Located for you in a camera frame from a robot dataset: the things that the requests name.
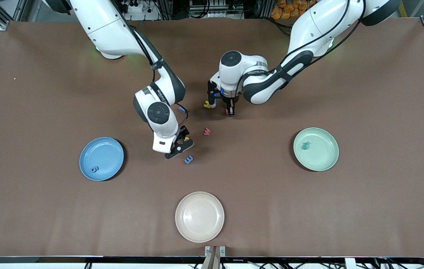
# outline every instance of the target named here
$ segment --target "blue plate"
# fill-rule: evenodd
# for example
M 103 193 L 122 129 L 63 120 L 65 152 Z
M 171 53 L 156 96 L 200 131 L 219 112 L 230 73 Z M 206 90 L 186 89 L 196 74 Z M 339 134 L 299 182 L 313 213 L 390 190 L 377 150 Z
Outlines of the blue plate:
M 100 182 L 110 179 L 122 167 L 124 150 L 110 137 L 100 137 L 89 142 L 79 157 L 79 169 L 90 180 Z

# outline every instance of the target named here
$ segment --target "black cable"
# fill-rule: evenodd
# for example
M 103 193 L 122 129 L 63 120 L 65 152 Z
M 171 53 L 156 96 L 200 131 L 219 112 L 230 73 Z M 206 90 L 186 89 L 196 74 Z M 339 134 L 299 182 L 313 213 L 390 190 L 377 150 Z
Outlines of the black cable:
M 147 51 L 146 47 L 144 46 L 144 44 L 142 43 L 141 39 L 139 38 L 139 36 L 137 35 L 136 31 L 135 31 L 135 27 L 128 24 L 126 21 L 125 23 L 127 24 L 127 26 L 129 26 L 129 29 L 133 35 L 133 37 L 135 38 L 135 40 L 137 41 L 137 44 L 139 45 L 139 47 L 141 48 L 142 52 L 144 53 L 144 55 L 146 56 L 147 60 L 149 61 L 149 65 L 152 66 L 153 62 L 152 62 L 152 58 L 151 55 L 149 54 L 149 52 Z M 152 75 L 152 81 L 154 81 L 156 79 L 156 71 L 152 70 L 153 75 Z
M 267 263 L 262 264 L 262 266 L 260 266 L 258 269 L 265 269 L 265 265 L 267 265 L 267 264 L 271 264 L 273 267 L 275 267 L 275 269 L 278 269 L 278 267 L 271 262 L 267 262 Z
M 159 8 L 156 1 L 154 1 L 154 0 L 152 0 L 152 1 L 154 2 L 154 5 L 156 6 L 157 12 L 160 14 L 160 19 L 165 21 L 165 16 L 164 16 L 164 13 L 162 12 L 162 9 Z
M 304 45 L 302 45 L 302 46 L 300 46 L 300 47 L 298 47 L 298 48 L 296 48 L 296 49 L 294 49 L 293 51 L 290 51 L 289 53 L 287 53 L 287 55 L 285 56 L 285 58 L 283 58 L 283 60 L 280 62 L 280 65 L 282 65 L 282 63 L 285 61 L 285 59 L 287 59 L 287 57 L 288 56 L 290 56 L 290 55 L 292 55 L 292 53 L 294 53 L 294 52 L 296 52 L 296 51 L 298 51 L 299 49 L 302 49 L 302 48 L 304 48 L 304 47 L 306 47 L 306 46 L 308 46 L 308 45 L 310 45 L 310 44 L 312 44 L 313 42 L 315 42 L 315 41 L 317 41 L 317 40 L 319 40 L 320 38 L 322 38 L 322 37 L 325 37 L 325 36 L 327 36 L 331 31 L 333 31 L 336 27 L 338 27 L 338 25 L 343 21 L 343 19 L 345 18 L 345 16 L 346 16 L 346 13 L 348 12 L 348 7 L 350 7 L 350 0 L 347 0 L 347 2 L 346 2 L 346 7 L 345 7 L 345 12 L 343 12 L 343 15 L 342 15 L 342 17 L 340 18 L 340 20 L 330 29 L 330 30 L 328 30 L 326 33 L 324 33 L 324 34 L 322 34 L 321 36 L 319 36 L 319 37 L 317 37 L 317 38 L 315 38 L 314 40 L 312 40 L 312 41 L 310 41 L 310 42 L 308 42 L 308 43 L 306 43 L 306 44 L 304 44 Z
M 235 10 L 236 5 L 243 4 L 243 0 L 232 0 L 232 2 L 229 4 L 228 10 Z
M 283 269 L 294 269 L 293 267 L 290 266 L 290 264 L 288 263 L 279 263 L 280 266 L 283 267 Z
M 185 107 L 183 107 L 181 104 L 177 103 L 176 105 L 180 106 L 183 110 L 185 110 L 185 119 L 183 119 L 183 121 L 181 122 L 181 124 L 179 124 L 179 127 L 181 127 L 185 121 L 187 121 L 188 119 L 188 110 L 185 109 Z
M 207 15 L 207 13 L 209 13 L 209 9 L 210 9 L 210 7 L 211 7 L 210 0 L 204 0 L 204 1 L 206 1 L 206 2 L 204 3 L 204 10 L 202 11 L 202 13 L 201 13 L 199 16 L 197 16 L 197 17 L 195 17 L 195 16 L 191 15 L 191 16 L 190 16 L 191 18 L 194 18 L 194 19 L 200 19 L 200 18 L 205 17 L 205 15 Z
M 336 269 L 336 264 L 334 264 L 335 265 L 335 268 L 332 268 L 331 267 L 331 264 L 330 265 L 326 265 L 326 264 L 324 264 L 324 263 L 321 263 L 321 262 L 318 262 L 318 264 L 321 264 L 321 265 L 323 265 L 324 267 L 327 267 L 328 269 Z
M 386 263 L 388 264 L 388 269 L 395 269 L 395 267 L 391 264 L 389 259 L 385 259 L 385 260 L 386 260 Z
M 302 267 L 304 264 L 306 264 L 306 263 L 308 263 L 308 262 L 304 262 L 304 263 L 302 263 L 302 264 L 299 264 L 297 267 L 295 267 L 295 269 L 299 269 L 300 267 Z
M 391 262 L 393 262 L 393 263 L 395 263 L 395 264 L 398 264 L 398 266 L 400 266 L 401 268 L 403 268 L 403 269 L 408 269 L 408 267 L 405 267 L 404 265 L 402 265 L 401 263 L 399 263 L 399 262 L 395 262 L 395 261 L 393 261 L 391 258 L 388 258 Z
M 329 49 L 325 54 L 323 54 L 322 56 L 318 57 L 317 59 L 315 59 L 313 62 L 307 64 L 306 66 L 302 67 L 297 73 L 294 73 L 293 77 L 295 77 L 296 75 L 298 75 L 305 68 L 307 68 L 307 67 L 313 65 L 314 63 L 318 62 L 318 60 L 322 59 L 323 57 L 325 57 L 326 55 L 328 55 L 330 52 L 334 51 L 341 44 L 343 44 L 343 42 L 345 42 L 345 40 L 347 40 L 350 37 L 350 35 L 352 35 L 353 32 L 357 29 L 358 25 L 360 24 L 361 20 L 363 19 L 363 15 L 364 15 L 365 9 L 366 9 L 366 0 L 363 0 L 363 11 L 362 11 L 362 14 L 361 14 L 360 18 L 358 19 L 357 23 L 355 24 L 355 26 L 353 27 L 353 29 L 345 36 L 345 38 L 343 38 L 336 46 L 334 46 L 333 48 Z
M 240 14 L 240 19 L 241 19 L 241 17 L 243 16 L 243 13 L 244 12 L 249 12 L 250 10 L 254 10 L 255 9 L 255 7 L 251 7 L 251 8 L 249 8 L 248 10 L 243 10 L 242 11 L 242 13 Z
M 287 32 L 285 32 L 282 28 L 280 28 L 280 26 L 278 26 L 277 25 L 277 28 L 280 30 L 280 32 L 282 32 L 284 35 L 286 35 L 286 36 L 290 36 L 291 35 L 291 33 L 287 33 Z
M 363 6 L 365 7 L 366 5 L 366 2 L 365 2 L 365 0 L 363 0 Z M 350 0 L 347 0 L 346 1 L 346 7 L 345 7 L 345 12 L 343 12 L 343 15 L 342 15 L 342 17 L 340 18 L 340 20 L 338 20 L 338 22 L 333 26 L 333 27 L 331 27 L 331 29 L 329 29 L 328 31 L 326 31 L 326 33 L 324 33 L 324 34 L 322 34 L 321 36 L 319 36 L 319 37 L 317 37 L 317 38 L 315 38 L 314 40 L 312 40 L 312 41 L 310 41 L 310 42 L 308 42 L 308 43 L 306 43 L 306 44 L 304 44 L 304 45 L 302 45 L 302 46 L 300 46 L 300 47 L 298 47 L 298 48 L 296 48 L 296 49 L 294 49 L 293 51 L 290 51 L 289 53 L 287 53 L 287 55 L 283 58 L 283 60 L 279 63 L 279 65 L 282 65 L 283 64 L 283 62 L 287 59 L 287 57 L 288 56 L 290 56 L 292 53 L 294 53 L 294 52 L 296 52 L 296 51 L 298 51 L 299 49 L 302 49 L 302 48 L 304 48 L 304 47 L 306 47 L 306 46 L 308 46 L 308 45 L 310 45 L 310 44 L 312 44 L 313 42 L 315 42 L 315 41 L 317 41 L 317 40 L 319 40 L 320 38 L 323 38 L 324 36 L 326 36 L 326 35 L 328 35 L 331 31 L 333 31 L 336 27 L 338 27 L 338 25 L 343 21 L 343 19 L 345 18 L 345 16 L 346 16 L 346 14 L 347 14 L 347 12 L 348 12 L 348 8 L 350 7 Z M 275 69 L 272 69 L 272 70 L 270 70 L 270 71 L 268 71 L 267 73 L 265 73 L 265 74 L 260 74 L 260 73 L 257 73 L 257 74 L 251 74 L 251 75 L 268 75 L 268 74 L 270 74 L 270 73 L 272 73 L 273 71 L 275 71 Z M 239 79 L 239 81 L 238 81 L 238 83 L 237 83 L 237 87 L 236 87 L 236 94 L 235 94 L 235 96 L 237 96 L 237 91 L 238 91 L 238 86 L 239 86 L 239 84 L 240 84 L 240 81 L 241 81 L 241 79 L 243 78 L 243 75 L 240 77 L 240 79 Z

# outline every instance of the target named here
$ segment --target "table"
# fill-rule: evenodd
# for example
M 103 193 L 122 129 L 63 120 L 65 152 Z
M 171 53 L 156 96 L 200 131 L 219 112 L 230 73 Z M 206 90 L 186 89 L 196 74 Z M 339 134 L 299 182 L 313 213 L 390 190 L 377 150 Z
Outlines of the table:
M 233 118 L 202 106 L 220 57 L 236 49 L 274 67 L 287 36 L 264 20 L 144 22 L 140 31 L 186 86 L 190 165 L 152 151 L 133 109 L 152 78 L 145 58 L 107 60 L 75 23 L 0 32 L 0 256 L 193 256 L 205 245 L 231 256 L 424 256 L 419 19 L 360 25 L 266 104 L 241 99 Z M 293 158 L 294 135 L 311 126 L 340 146 L 328 171 Z M 116 178 L 92 182 L 78 159 L 101 136 L 118 139 L 127 160 Z M 193 191 L 225 209 L 222 232 L 204 244 L 174 222 Z

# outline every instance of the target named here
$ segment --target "white plate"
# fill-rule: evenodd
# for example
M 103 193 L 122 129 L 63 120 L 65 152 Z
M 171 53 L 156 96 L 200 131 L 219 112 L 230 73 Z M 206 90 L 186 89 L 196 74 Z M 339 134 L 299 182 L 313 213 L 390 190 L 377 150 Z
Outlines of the white plate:
M 185 239 L 194 243 L 205 243 L 216 237 L 224 226 L 224 220 L 220 201 L 203 191 L 188 194 L 176 209 L 177 229 Z

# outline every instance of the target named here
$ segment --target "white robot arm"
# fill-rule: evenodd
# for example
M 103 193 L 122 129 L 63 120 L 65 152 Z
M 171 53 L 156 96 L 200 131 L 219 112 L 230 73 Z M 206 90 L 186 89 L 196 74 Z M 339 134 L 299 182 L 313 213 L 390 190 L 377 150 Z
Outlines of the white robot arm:
M 225 112 L 234 115 L 234 104 L 241 92 L 252 104 L 267 102 L 314 57 L 324 55 L 333 38 L 355 21 L 360 19 L 367 26 L 378 24 L 398 6 L 399 0 L 321 0 L 293 24 L 288 54 L 275 69 L 269 71 L 261 56 L 247 56 L 238 51 L 225 53 L 219 71 L 209 81 L 205 106 L 213 108 L 216 99 L 223 99 L 227 104 Z
M 110 0 L 70 0 L 71 6 L 89 39 L 109 59 L 139 54 L 149 60 L 160 79 L 135 93 L 133 106 L 154 132 L 154 151 L 174 157 L 193 145 L 186 139 L 187 129 L 178 126 L 171 105 L 183 100 L 185 87 L 151 42 L 131 27 Z M 186 140 L 180 147 L 178 140 Z

